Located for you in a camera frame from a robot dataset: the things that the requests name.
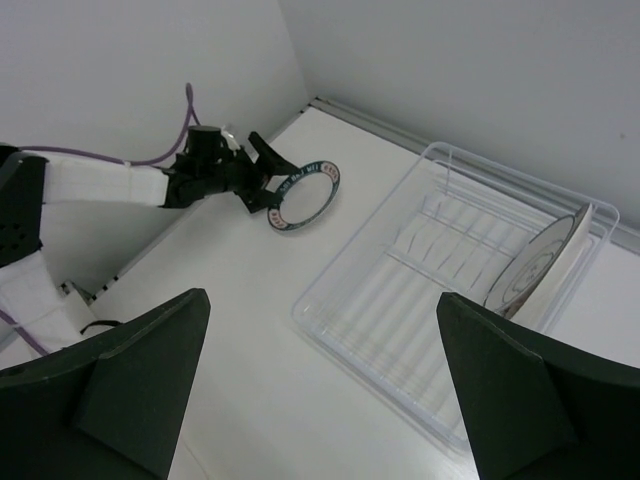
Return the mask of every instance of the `white plate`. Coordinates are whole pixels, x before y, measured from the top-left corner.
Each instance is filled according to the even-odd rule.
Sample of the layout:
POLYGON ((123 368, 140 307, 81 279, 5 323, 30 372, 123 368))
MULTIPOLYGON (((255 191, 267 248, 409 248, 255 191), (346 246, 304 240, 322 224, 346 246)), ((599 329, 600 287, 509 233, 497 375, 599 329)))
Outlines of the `white plate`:
POLYGON ((541 298, 553 298, 582 251, 592 211, 591 205, 585 205, 575 215, 556 220, 533 238, 500 274, 489 290, 484 306, 513 319, 525 302, 535 303, 537 316, 542 316, 545 311, 541 298))

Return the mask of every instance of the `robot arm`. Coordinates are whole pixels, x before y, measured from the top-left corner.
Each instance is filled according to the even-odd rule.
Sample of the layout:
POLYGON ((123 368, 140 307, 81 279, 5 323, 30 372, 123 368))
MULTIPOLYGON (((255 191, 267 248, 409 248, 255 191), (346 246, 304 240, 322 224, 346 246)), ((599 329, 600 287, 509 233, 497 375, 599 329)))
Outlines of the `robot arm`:
POLYGON ((43 203, 83 200, 186 208, 232 191, 254 213, 281 200, 266 190, 273 176, 300 169, 257 133, 249 141, 258 153, 255 163, 219 128, 190 127, 185 150, 168 169, 75 157, 45 159, 0 144, 0 320, 40 355, 80 341, 79 330, 88 323, 86 315, 78 319, 47 270, 40 243, 43 203))

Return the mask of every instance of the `clear plastic dish rack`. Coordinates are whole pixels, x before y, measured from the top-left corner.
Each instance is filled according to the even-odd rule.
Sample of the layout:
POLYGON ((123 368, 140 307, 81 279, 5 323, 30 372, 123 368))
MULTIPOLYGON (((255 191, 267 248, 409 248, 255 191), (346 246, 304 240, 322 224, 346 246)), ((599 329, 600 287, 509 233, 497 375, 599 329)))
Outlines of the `clear plastic dish rack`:
POLYGON ((296 302, 293 317, 421 427, 468 448, 436 318, 440 294, 483 304, 518 252, 591 203, 589 239, 536 325, 553 325, 615 228, 604 202, 432 144, 296 302))

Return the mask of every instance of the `dish rack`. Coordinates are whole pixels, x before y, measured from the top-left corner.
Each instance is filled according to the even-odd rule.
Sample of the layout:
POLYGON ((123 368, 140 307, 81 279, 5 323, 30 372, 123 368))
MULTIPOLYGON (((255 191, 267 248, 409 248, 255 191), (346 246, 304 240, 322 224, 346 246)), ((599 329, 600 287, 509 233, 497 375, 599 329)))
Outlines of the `dish rack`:
POLYGON ((455 291, 483 304, 496 278, 552 221, 591 203, 590 234, 548 310, 546 332, 619 220, 615 207, 445 143, 416 164, 296 302, 319 346, 420 426, 459 449, 468 437, 436 305, 455 291))

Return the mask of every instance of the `white table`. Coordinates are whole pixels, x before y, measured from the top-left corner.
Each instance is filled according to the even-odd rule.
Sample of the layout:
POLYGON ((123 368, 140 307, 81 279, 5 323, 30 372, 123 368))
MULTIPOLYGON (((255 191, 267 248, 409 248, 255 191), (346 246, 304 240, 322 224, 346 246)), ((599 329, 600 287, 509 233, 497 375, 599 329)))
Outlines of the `white table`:
MULTIPOLYGON (((415 155, 314 109, 272 145, 299 165, 339 165, 341 191, 324 218, 281 235, 233 195, 212 197, 93 304, 96 315, 128 320, 188 288, 207 290, 211 319, 182 435, 212 479, 477 478, 470 454, 412 428, 290 316, 415 155)), ((606 246, 552 335, 640 367, 638 287, 640 259, 606 246)), ((204 478, 179 454, 178 463, 172 478, 204 478)))

